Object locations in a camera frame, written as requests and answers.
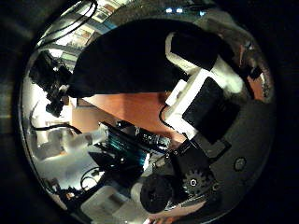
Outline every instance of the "desk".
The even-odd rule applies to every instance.
[[[182,134],[166,127],[159,120],[159,112],[168,95],[167,92],[101,94],[84,100],[118,119],[129,121],[140,128],[172,138],[177,142],[183,142],[185,137]]]

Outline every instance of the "wooden surface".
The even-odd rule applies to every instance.
[[[130,93],[94,95],[84,98],[84,100],[140,128],[183,142],[185,138],[182,134],[164,126],[159,120],[159,112],[164,106],[167,96],[168,93],[165,92]]]

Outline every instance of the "black gear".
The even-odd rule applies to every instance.
[[[212,175],[198,170],[190,170],[183,180],[183,188],[191,196],[205,193],[214,181]]]

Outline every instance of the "screw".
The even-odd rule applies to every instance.
[[[196,180],[196,179],[192,179],[192,180],[190,181],[190,185],[191,185],[192,187],[195,187],[195,186],[197,185],[197,180]]]
[[[242,171],[245,168],[246,160],[245,158],[241,157],[235,160],[235,170]]]
[[[215,183],[212,188],[214,191],[217,191],[217,190],[219,190],[220,187],[221,187],[221,185],[219,183]]]

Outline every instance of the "wire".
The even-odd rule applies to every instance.
[[[82,131],[80,131],[78,128],[76,128],[68,123],[55,124],[55,125],[50,125],[48,127],[38,127],[38,128],[35,127],[34,124],[32,123],[32,116],[36,110],[38,103],[39,103],[39,101],[36,103],[35,107],[32,109],[32,111],[30,112],[30,116],[29,116],[29,124],[32,127],[32,129],[34,129],[35,131],[38,131],[38,132],[43,132],[43,131],[48,131],[48,130],[55,129],[55,128],[69,128],[69,129],[74,130],[74,132],[76,134],[82,133]]]
[[[50,35],[54,35],[54,34],[56,34],[56,33],[58,33],[58,32],[61,32],[62,30],[65,30],[65,29],[71,27],[72,25],[76,24],[78,21],[80,21],[81,19],[83,19],[83,18],[87,15],[87,13],[89,13],[89,12],[91,11],[91,9],[93,8],[93,6],[94,6],[94,3],[91,1],[91,5],[90,5],[89,9],[88,9],[83,15],[79,16],[79,17],[78,17],[75,21],[73,21],[71,24],[69,24],[69,25],[67,25],[67,26],[65,26],[65,27],[63,27],[63,28],[60,28],[60,29],[58,29],[58,30],[55,30],[55,31],[53,31],[53,32],[50,32],[50,33],[46,34],[45,36],[41,37],[40,40],[45,39],[45,38],[47,38],[47,37],[50,36]]]
[[[80,182],[81,188],[82,188],[84,191],[85,191],[85,189],[86,189],[87,187],[83,187],[83,181],[86,180],[86,179],[94,180],[94,182],[97,184],[96,179],[94,179],[94,178],[91,177],[91,176],[85,176],[85,177],[81,180],[81,182]]]
[[[170,126],[169,124],[167,124],[167,123],[162,119],[162,114],[163,114],[164,110],[165,110],[167,107],[168,107],[168,105],[164,105],[164,106],[162,107],[162,109],[160,110],[160,113],[159,113],[159,120],[160,120],[160,122],[161,122],[163,125],[167,126],[168,128],[174,129],[172,126]]]
[[[99,169],[99,170],[100,170],[100,167],[99,167],[99,166],[95,166],[95,167],[93,167],[93,168],[87,170],[87,171],[82,175],[82,177],[81,177],[81,179],[80,179],[80,185],[81,185],[81,188],[82,188],[83,190],[85,190],[85,188],[83,188],[83,181],[84,181],[85,179],[87,179],[87,176],[85,177],[85,175],[86,175],[87,173],[89,173],[90,171],[95,170],[95,169]]]
[[[92,13],[91,16],[89,16],[86,20],[82,21],[78,26],[76,26],[74,29],[70,30],[70,31],[67,32],[66,34],[61,35],[61,36],[58,36],[58,37],[56,37],[56,38],[54,38],[54,39],[52,39],[52,40],[50,40],[50,41],[46,41],[46,42],[40,44],[38,47],[36,47],[35,50],[39,50],[39,49],[41,49],[41,48],[47,46],[48,44],[51,44],[51,43],[53,43],[53,42],[55,42],[55,41],[57,41],[57,40],[59,40],[59,39],[65,37],[65,36],[67,36],[67,35],[70,35],[70,34],[73,33],[74,31],[76,31],[79,27],[81,27],[82,25],[84,25],[87,21],[89,21],[89,20],[93,17],[93,15],[95,14],[96,9],[97,9],[97,7],[98,7],[98,4],[97,4],[97,2],[96,2],[95,0],[89,0],[89,1],[92,1],[92,2],[93,2],[93,6],[94,6],[94,10],[93,10],[93,13]]]

